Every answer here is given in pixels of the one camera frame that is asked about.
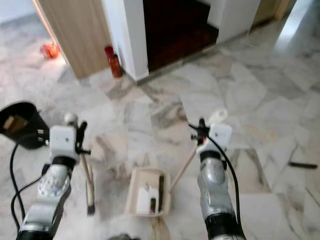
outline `broom handle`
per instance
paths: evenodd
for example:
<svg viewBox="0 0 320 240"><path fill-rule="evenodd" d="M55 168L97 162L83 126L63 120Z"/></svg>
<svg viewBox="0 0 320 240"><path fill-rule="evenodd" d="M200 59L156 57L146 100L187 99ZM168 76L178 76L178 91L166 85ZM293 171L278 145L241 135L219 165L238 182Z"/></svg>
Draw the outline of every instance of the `broom handle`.
<svg viewBox="0 0 320 240"><path fill-rule="evenodd" d="M92 186L92 185L93 185L92 175L91 175L90 172L89 172L88 164L87 164L87 161L86 161L86 157L85 157L83 154L80 154L80 159L81 159L81 163L82 163L82 165L83 165L83 169L84 169L84 174L85 174L86 181L88 182L88 184L89 184L90 186Z"/></svg>
<svg viewBox="0 0 320 240"><path fill-rule="evenodd" d="M186 171L187 167L189 166L190 162L192 161L192 159L194 158L194 156L196 155L196 150L197 150L197 145L195 145L192 149L192 151L190 152L189 157L186 159L186 161L183 163L183 166L180 168L178 174L176 175L176 177L174 178L170 190L169 192L171 193L172 190L174 189L174 187L176 186L177 182L179 181L179 179L181 178L182 174L184 174L184 172Z"/></svg>

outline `bristle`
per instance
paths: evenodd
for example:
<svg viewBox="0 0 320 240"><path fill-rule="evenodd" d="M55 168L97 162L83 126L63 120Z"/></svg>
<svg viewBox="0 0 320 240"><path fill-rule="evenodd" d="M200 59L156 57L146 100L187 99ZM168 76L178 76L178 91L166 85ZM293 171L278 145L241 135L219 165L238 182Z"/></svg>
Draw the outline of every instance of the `bristle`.
<svg viewBox="0 0 320 240"><path fill-rule="evenodd" d="M93 214L95 214L95 212L96 212L96 207L94 204L87 207L88 216L92 216Z"/></svg>
<svg viewBox="0 0 320 240"><path fill-rule="evenodd" d="M165 189L164 189L164 184L165 184L165 176L161 175L159 177L159 211L161 212L165 208Z"/></svg>

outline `marble floor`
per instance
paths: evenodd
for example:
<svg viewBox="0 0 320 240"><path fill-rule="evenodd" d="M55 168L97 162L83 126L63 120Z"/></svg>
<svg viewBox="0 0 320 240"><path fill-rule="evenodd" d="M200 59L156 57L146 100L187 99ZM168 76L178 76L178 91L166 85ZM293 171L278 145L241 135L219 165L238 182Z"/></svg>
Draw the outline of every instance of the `marble floor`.
<svg viewBox="0 0 320 240"><path fill-rule="evenodd" d="M298 0L288 19L207 49L139 86L109 70L77 80L63 58L44 60L49 36L36 16L0 25L0 106L28 100L50 125L72 111L88 122L84 145L95 175L96 213L87 216L80 167L55 239L106 240L128 233L141 240L207 239L194 159L172 195L169 215L127 216L131 171L154 166L174 176L188 156L188 121L224 106L233 127L227 154L239 181L241 219L248 240L320 239L320 2ZM0 239L15 238L9 157L0 136ZM18 148L19 186L40 175L48 149ZM234 200L233 181L229 190ZM28 208L35 188L22 194Z"/></svg>

